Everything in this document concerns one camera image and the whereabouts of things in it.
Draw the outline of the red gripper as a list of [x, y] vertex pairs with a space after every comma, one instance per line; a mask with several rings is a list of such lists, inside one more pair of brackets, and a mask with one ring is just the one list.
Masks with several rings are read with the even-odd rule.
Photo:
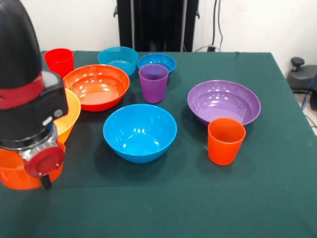
[[33, 148], [24, 151], [24, 169], [33, 177], [41, 177], [40, 181], [44, 190], [52, 188], [52, 182], [48, 175], [58, 169], [64, 160], [64, 151], [59, 146]]

